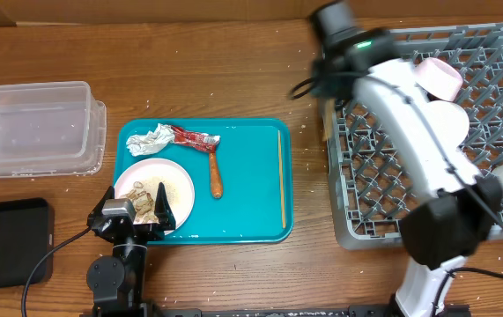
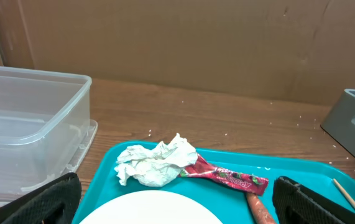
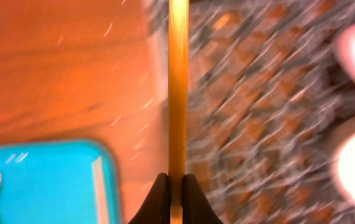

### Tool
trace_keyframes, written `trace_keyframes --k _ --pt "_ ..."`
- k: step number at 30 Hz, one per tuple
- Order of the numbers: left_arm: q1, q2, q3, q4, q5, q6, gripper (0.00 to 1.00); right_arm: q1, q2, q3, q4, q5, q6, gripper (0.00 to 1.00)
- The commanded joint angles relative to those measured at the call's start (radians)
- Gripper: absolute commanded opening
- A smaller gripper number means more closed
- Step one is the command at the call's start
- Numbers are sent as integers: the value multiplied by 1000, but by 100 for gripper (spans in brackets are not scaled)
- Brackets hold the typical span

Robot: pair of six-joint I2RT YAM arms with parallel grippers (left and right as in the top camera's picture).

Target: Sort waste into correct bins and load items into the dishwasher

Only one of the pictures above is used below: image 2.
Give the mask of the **red snack wrapper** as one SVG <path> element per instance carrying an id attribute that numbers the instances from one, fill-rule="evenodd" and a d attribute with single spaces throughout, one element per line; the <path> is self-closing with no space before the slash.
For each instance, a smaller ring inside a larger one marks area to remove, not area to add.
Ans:
<path id="1" fill-rule="evenodd" d="M 262 196 L 269 184 L 267 178 L 236 172 L 223 167 L 210 164 L 198 154 L 193 165 L 186 166 L 180 177 L 210 179 L 219 184 L 226 185 L 232 189 L 249 192 Z"/>

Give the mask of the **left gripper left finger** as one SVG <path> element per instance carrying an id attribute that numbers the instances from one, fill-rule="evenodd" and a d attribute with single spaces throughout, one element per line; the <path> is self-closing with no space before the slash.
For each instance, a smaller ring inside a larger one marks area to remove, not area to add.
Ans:
<path id="1" fill-rule="evenodd" d="M 71 224 L 82 195 L 76 173 L 67 173 L 0 208 L 0 224 Z"/>

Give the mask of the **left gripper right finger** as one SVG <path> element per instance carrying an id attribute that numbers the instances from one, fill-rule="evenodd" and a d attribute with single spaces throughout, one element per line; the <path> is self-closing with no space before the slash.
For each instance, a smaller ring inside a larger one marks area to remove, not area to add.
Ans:
<path id="1" fill-rule="evenodd" d="M 355 224 L 355 213 L 280 176 L 274 182 L 272 202 L 280 224 Z"/>

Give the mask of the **orange carrot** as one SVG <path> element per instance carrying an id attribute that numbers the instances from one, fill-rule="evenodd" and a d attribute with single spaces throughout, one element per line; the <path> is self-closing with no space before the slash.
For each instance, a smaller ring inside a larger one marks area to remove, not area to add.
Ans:
<path id="1" fill-rule="evenodd" d="M 246 192 L 246 200 L 257 224 L 276 224 L 276 221 L 256 194 Z"/>

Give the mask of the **wooden chopstick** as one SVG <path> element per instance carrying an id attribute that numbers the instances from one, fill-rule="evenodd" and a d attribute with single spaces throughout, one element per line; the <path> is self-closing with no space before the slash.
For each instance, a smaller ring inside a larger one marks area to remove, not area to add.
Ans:
<path id="1" fill-rule="evenodd" d="M 335 184 L 335 186 L 337 186 L 339 191 L 344 195 L 346 200 L 351 204 L 353 209 L 355 209 L 355 200 L 348 194 L 348 192 L 342 187 L 342 185 L 336 179 L 333 179 L 333 183 Z"/>

